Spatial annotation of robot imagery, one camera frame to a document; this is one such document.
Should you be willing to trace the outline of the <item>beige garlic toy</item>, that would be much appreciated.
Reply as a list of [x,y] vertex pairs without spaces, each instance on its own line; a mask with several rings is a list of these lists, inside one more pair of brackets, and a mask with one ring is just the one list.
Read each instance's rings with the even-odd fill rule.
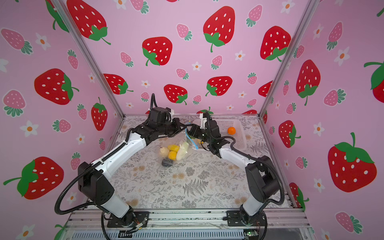
[[161,148],[160,148],[160,151],[159,151],[160,156],[161,156],[162,158],[167,158],[169,152],[170,152],[170,150],[169,150],[168,148],[164,148],[164,147],[161,147]]

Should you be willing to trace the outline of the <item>clear zip top bag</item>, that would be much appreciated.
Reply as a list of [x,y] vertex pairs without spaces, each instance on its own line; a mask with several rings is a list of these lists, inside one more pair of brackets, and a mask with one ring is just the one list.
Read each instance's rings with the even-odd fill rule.
[[183,130],[172,138],[167,138],[161,144],[158,154],[163,167],[171,167],[179,162],[189,159],[198,150],[196,141]]

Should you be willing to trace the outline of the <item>yellow orange toy fruit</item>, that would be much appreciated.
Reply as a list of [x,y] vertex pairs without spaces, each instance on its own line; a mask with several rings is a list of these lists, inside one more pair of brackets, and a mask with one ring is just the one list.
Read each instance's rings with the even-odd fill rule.
[[176,161],[177,160],[177,152],[175,151],[169,151],[168,153],[168,158],[172,161]]

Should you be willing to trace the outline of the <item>orange tangerine toy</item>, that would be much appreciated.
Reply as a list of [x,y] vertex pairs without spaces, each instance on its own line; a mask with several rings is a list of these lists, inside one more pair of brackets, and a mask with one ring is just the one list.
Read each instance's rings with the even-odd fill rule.
[[235,127],[229,127],[228,130],[227,130],[228,134],[233,136],[236,134],[237,130]]

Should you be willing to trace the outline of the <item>white plastic basket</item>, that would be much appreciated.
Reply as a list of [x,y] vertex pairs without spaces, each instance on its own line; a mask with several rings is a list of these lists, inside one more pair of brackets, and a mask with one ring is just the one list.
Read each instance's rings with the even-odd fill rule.
[[[216,125],[220,130],[221,137],[233,137],[236,142],[234,147],[240,151],[245,150],[247,148],[247,140],[245,131],[240,120],[237,119],[213,119],[216,121]],[[193,124],[198,125],[198,130],[201,127],[201,120],[197,119],[193,121]],[[204,142],[193,137],[189,134],[191,139],[195,142],[198,147],[198,150],[204,151],[208,149],[208,142]]]

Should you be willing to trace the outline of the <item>black round toy food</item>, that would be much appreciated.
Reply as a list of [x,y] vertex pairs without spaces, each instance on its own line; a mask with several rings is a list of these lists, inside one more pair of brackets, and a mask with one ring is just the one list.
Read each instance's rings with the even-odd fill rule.
[[170,159],[163,159],[162,160],[162,166],[164,167],[170,167],[174,165],[174,161]]

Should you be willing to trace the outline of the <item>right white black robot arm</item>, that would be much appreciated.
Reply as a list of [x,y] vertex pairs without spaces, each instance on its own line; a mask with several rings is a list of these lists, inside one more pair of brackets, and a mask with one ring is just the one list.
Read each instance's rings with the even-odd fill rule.
[[284,203],[283,181],[269,157],[256,158],[237,149],[236,139],[222,136],[214,120],[206,121],[202,127],[196,124],[188,127],[187,134],[207,143],[209,152],[245,170],[251,193],[240,206],[240,221],[245,225],[253,224],[269,204],[281,206]]

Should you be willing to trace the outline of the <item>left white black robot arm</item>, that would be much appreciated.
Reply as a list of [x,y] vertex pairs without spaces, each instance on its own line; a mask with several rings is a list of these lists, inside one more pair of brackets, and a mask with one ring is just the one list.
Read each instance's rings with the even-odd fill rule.
[[[134,210],[115,192],[110,183],[114,173],[134,154],[144,149],[157,139],[172,138],[187,128],[179,118],[174,118],[171,109],[155,107],[148,118],[127,132],[127,136],[117,147],[92,163],[82,163],[78,176],[62,191],[55,203],[55,213],[65,215],[86,206],[94,205],[107,214],[111,214],[122,226],[129,226],[134,221]],[[90,202],[69,210],[60,206],[67,192],[77,184],[79,191]]]

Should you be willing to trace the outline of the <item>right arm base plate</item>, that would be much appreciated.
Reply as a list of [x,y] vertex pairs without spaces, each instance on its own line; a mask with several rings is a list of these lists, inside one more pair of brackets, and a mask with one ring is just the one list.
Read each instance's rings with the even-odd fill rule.
[[265,227],[268,225],[267,216],[261,211],[249,216],[245,211],[227,211],[223,217],[230,227]]

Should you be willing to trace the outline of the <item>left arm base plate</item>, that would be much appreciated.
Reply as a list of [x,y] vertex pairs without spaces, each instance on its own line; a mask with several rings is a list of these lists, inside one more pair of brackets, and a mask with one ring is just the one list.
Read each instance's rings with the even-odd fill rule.
[[127,212],[122,218],[118,218],[113,214],[110,214],[108,218],[108,228],[135,228],[139,225],[139,228],[145,228],[148,224],[150,212],[147,211],[134,211]]

